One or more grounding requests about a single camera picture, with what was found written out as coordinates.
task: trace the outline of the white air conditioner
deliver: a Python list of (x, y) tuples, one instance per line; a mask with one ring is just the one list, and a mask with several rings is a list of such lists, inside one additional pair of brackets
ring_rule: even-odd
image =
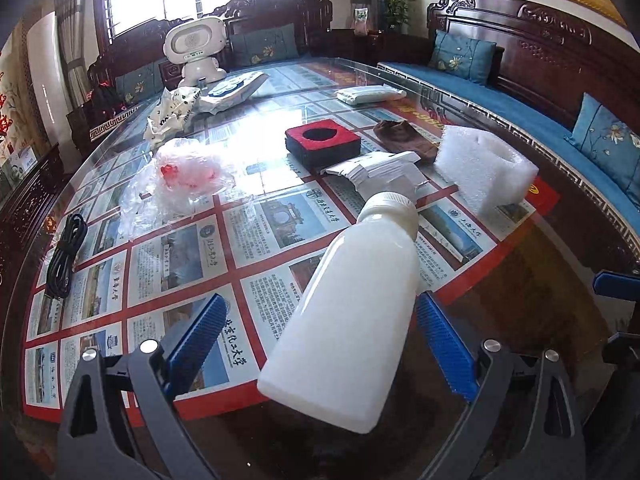
[(59, 145), (65, 173), (74, 173), (82, 155), (71, 139), (71, 127), (66, 120), (72, 107), (60, 64), (55, 12), (44, 16), (27, 32), (27, 51), (33, 91), (47, 137), (51, 145)]

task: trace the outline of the green plant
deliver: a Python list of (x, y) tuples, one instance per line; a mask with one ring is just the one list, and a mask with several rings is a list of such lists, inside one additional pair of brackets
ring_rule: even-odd
[(385, 0), (385, 16), (390, 26), (400, 28), (409, 23), (409, 0)]

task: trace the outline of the black cable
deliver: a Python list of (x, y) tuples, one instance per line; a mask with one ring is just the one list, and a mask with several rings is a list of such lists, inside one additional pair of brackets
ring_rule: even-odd
[(82, 215), (66, 217), (65, 229), (53, 252), (47, 269), (45, 293), (52, 298), (66, 298), (71, 288), (71, 273), (76, 254), (86, 236), (86, 222)]

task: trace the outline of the bottle cap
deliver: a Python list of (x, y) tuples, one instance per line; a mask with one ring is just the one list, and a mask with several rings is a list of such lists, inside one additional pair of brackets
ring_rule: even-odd
[(358, 215), (358, 223), (372, 215), (383, 215), (391, 218), (415, 240), (418, 236), (418, 212), (415, 205), (399, 193), (377, 193), (362, 208)]

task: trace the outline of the metal screw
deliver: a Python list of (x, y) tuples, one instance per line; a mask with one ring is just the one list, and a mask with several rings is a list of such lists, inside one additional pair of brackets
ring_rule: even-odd
[(95, 351), (95, 348), (88, 348), (84, 352), (82, 352), (82, 359), (85, 361), (93, 361), (95, 357), (98, 355), (98, 352)]
[(499, 352), (500, 348), (502, 348), (502, 345), (499, 342), (497, 342), (495, 339), (487, 339), (484, 342), (483, 346), (487, 352), (494, 352), (494, 353)]
[(545, 352), (545, 357), (549, 359), (552, 363), (557, 363), (558, 359), (560, 358), (560, 354), (555, 350), (549, 349)]
[(157, 348), (158, 341), (156, 341), (155, 339), (147, 339), (146, 341), (140, 343), (140, 351), (143, 354), (151, 354), (155, 352)]

